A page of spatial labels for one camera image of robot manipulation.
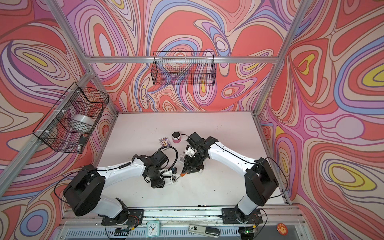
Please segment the white rectangular plastic tray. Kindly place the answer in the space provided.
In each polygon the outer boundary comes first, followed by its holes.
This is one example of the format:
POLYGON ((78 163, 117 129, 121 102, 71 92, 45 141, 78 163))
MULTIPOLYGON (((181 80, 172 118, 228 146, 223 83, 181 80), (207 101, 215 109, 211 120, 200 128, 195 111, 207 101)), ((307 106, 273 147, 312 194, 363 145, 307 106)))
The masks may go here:
POLYGON ((178 178, 176 176, 171 176, 170 178, 164 178, 165 186, 176 183, 177 179, 178 178))

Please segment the orange handled screwdriver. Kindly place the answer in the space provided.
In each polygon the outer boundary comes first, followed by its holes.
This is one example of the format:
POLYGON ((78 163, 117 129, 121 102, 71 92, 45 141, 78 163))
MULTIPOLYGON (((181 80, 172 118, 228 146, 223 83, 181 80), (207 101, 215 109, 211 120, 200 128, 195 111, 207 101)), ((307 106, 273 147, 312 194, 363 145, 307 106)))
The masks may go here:
POLYGON ((181 173, 179 177, 176 178, 178 180, 180 177, 184 177, 187 173, 181 173))

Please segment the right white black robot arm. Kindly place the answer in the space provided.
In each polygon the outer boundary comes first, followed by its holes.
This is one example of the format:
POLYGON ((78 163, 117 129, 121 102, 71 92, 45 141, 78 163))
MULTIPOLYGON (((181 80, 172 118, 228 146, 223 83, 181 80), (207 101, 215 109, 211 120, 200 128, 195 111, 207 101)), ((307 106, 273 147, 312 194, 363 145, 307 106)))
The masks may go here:
POLYGON ((256 215, 254 211, 274 197, 279 182, 267 159, 248 158, 227 148, 214 137, 204 139, 197 133, 189 135, 185 141, 188 145, 184 151, 182 177, 203 170, 206 159, 218 161, 244 177, 245 195, 235 207, 223 208, 219 215, 225 225, 251 222, 252 216, 256 215))

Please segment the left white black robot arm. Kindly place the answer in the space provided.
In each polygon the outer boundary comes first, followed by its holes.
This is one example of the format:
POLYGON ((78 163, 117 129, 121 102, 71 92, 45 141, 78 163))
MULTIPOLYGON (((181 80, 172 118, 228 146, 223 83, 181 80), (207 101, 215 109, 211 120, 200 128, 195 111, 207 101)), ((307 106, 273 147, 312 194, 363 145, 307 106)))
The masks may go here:
POLYGON ((123 164, 96 168, 86 165, 73 172, 74 178, 63 190, 63 196, 55 196, 68 204, 77 217, 95 213, 102 217, 104 226, 128 225, 133 221, 134 227, 141 224, 137 214, 132 214, 119 198, 103 194, 104 189, 119 182, 142 176, 153 189, 163 188, 176 181, 177 167, 159 148, 154 154, 134 155, 123 164))

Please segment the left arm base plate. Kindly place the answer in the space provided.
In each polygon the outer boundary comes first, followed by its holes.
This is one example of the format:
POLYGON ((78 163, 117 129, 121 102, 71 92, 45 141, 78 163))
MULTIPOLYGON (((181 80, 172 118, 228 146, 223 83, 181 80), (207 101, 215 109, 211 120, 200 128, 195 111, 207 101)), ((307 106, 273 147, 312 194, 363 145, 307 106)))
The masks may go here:
POLYGON ((122 210, 115 218, 103 217, 102 226, 128 226, 137 227, 142 224, 144 209, 122 210))

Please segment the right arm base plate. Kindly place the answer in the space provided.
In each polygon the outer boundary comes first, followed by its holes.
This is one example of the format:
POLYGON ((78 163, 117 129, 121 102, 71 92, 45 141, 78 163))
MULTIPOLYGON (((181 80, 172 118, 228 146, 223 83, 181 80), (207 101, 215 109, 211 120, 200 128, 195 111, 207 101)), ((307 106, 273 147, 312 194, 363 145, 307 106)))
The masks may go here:
POLYGON ((223 208, 221 209, 221 215, 219 218, 223 220, 225 225, 234 224, 256 224, 263 223, 263 218, 260 209, 254 209, 250 214, 246 215, 238 208, 223 208))

